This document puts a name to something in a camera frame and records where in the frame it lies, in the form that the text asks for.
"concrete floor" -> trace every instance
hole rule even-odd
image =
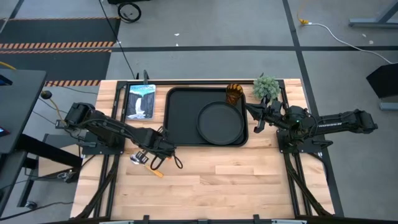
[[[290,0],[295,18],[302,0]],[[339,38],[354,45],[398,45],[398,29],[352,29],[350,17],[375,17],[391,1],[309,0],[301,18],[330,27]],[[16,0],[6,0],[0,17],[11,14]],[[201,46],[201,45],[278,45],[293,46],[282,1],[273,0],[152,0],[137,3],[141,20],[121,24],[119,38],[124,47]],[[116,7],[104,2],[108,16]],[[17,17],[98,17],[103,16],[97,1],[25,0]],[[299,27],[302,46],[340,46],[321,27]],[[379,52],[398,62],[398,52]],[[293,51],[201,51],[129,52],[132,69],[146,69],[151,78],[255,78],[262,72],[277,78],[301,78]],[[331,163],[346,217],[398,220],[398,113],[380,111],[378,98],[365,77],[385,62],[362,52],[304,52],[315,101],[322,114],[356,108],[372,114],[379,129],[370,135],[340,133],[327,135],[335,142],[329,148]],[[121,53],[111,55],[107,79],[127,79],[131,74]],[[74,101],[95,102],[95,95],[64,88],[49,88],[63,110]],[[95,87],[79,90],[96,91]],[[36,112],[55,121],[56,114],[42,102]],[[53,125],[33,114],[24,131],[42,139],[45,133],[61,134]],[[30,200],[40,205],[73,200],[75,184],[38,182]],[[22,186],[15,187],[3,216],[23,212],[16,208]],[[4,223],[43,223],[66,220],[71,206],[56,205]]]

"black plate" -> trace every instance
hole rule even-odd
[[[197,129],[200,110],[209,103],[225,101],[225,88],[175,87],[166,96],[163,127],[169,131],[168,139],[177,146],[215,146],[202,138]],[[238,147],[249,137],[244,95],[236,103],[242,114],[243,132],[235,142],[227,146]]]
[[[243,126],[242,114],[226,102],[209,103],[198,114],[199,134],[212,144],[225,146],[235,142],[242,135]]]

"wheel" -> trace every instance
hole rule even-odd
[[[37,208],[37,204],[32,201],[27,201],[25,204],[25,208],[29,208],[29,209],[33,210],[33,209]]]
[[[137,22],[141,18],[141,9],[132,2],[124,2],[118,6],[118,14],[123,22]]]

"yellow cable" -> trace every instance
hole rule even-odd
[[[9,65],[9,64],[7,64],[7,63],[4,63],[4,62],[0,62],[0,65],[3,65],[3,66],[5,66],[5,67],[7,67],[7,68],[9,68],[9,69],[12,69],[12,70],[17,70],[17,69],[14,68],[13,66],[11,66],[11,65]]]
[[[7,64],[7,63],[4,63],[4,62],[0,62],[0,65],[3,65],[3,66],[5,66],[5,67],[7,67],[7,68],[10,68],[10,69],[12,69],[12,70],[17,70],[17,69],[14,68],[13,66],[11,66],[11,65],[9,65],[9,64]],[[49,99],[49,100],[50,100],[51,103],[54,105],[55,110],[57,111],[58,117],[61,119],[61,122],[62,122],[63,124],[66,124],[66,122],[63,120],[63,118],[62,118],[62,116],[61,116],[61,113],[60,113],[60,110],[58,109],[57,104],[56,104],[53,100],[51,100],[51,99]]]
[[[310,21],[308,21],[308,20],[306,20],[306,19],[300,19],[300,16],[299,16],[299,14],[303,11],[303,9],[304,9],[304,6],[306,5],[306,3],[308,2],[308,0],[304,0],[302,3],[301,3],[301,5],[300,5],[300,7],[298,8],[298,10],[297,10],[297,19],[298,19],[298,21],[300,21],[300,23],[302,24],[302,25],[304,25],[304,24],[308,24]]]

